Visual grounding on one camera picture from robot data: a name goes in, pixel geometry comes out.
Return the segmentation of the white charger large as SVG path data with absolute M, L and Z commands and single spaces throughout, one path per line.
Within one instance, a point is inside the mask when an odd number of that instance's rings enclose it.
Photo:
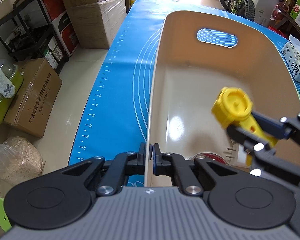
M 244 147 L 238 143 L 226 148 L 226 159 L 228 159 L 231 166 L 248 167 L 246 164 L 247 153 Z

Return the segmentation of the tape roll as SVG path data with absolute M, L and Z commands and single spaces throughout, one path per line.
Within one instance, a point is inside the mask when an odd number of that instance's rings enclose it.
M 198 153 L 198 154 L 195 154 L 195 155 L 189 157 L 188 160 L 194 160 L 197 157 L 207 157 L 207 158 L 215 160 L 215 161 L 217 161 L 219 163 L 222 163 L 222 164 L 225 164 L 225 165 L 229 165 L 229 163 L 222 156 L 220 156 L 220 155 L 218 155 L 216 153 L 213 153 L 213 152 Z

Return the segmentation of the yellow toy wrench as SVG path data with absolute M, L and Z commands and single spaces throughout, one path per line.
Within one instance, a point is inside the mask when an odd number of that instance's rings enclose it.
M 257 136 L 274 147 L 278 139 L 267 135 L 252 115 L 253 102 L 240 88 L 223 87 L 211 109 L 219 124 L 224 128 L 234 125 Z

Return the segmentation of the beige plastic storage bin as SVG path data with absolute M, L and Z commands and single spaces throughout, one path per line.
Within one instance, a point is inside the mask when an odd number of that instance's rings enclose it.
M 300 113 L 300 96 L 281 50 L 250 21 L 194 11 L 167 15 L 155 61 L 147 146 L 189 158 L 226 159 L 234 144 L 211 113 L 223 87 L 246 92 L 273 119 Z

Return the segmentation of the bag of grain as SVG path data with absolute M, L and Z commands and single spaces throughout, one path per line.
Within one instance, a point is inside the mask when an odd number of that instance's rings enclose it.
M 0 179 L 15 186 L 42 175 L 45 162 L 24 137 L 10 137 L 0 144 Z

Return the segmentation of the tissue pack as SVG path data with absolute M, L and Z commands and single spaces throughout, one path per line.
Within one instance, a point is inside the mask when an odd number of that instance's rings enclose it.
M 300 41 L 290 35 L 289 41 L 283 46 L 281 52 L 294 80 L 300 83 Z

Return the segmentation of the floor cardboard box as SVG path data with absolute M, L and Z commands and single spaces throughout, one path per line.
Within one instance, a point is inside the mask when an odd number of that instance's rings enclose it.
M 42 138 L 62 85 L 61 78 L 45 58 L 18 62 L 18 67 L 23 73 L 23 83 L 3 123 Z

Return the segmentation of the blue silicone baking mat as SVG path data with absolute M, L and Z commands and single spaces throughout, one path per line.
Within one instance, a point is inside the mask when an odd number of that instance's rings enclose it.
M 210 7 L 153 0 L 136 2 L 122 23 L 90 92 L 69 164 L 97 155 L 111 160 L 119 153 L 137 151 L 141 143 L 147 144 L 159 41 L 167 15 L 175 11 L 203 12 L 237 22 L 248 21 Z M 268 35 L 280 50 L 285 45 L 285 38 L 251 23 Z M 293 81 L 300 96 L 300 83 Z

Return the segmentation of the green lidded container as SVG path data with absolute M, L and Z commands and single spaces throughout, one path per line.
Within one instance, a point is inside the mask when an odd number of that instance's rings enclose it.
M 0 124 L 10 104 L 23 83 L 18 66 L 6 60 L 0 61 Z

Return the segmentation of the black metal shelf rack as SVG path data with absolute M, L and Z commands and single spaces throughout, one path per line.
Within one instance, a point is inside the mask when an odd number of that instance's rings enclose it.
M 1 2 L 0 42 L 16 62 L 45 58 L 57 74 L 69 61 L 42 0 Z

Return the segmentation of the large stacked cardboard box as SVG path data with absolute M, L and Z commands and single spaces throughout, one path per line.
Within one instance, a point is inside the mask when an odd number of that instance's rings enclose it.
M 125 0 L 63 0 L 83 48 L 109 49 L 126 17 Z

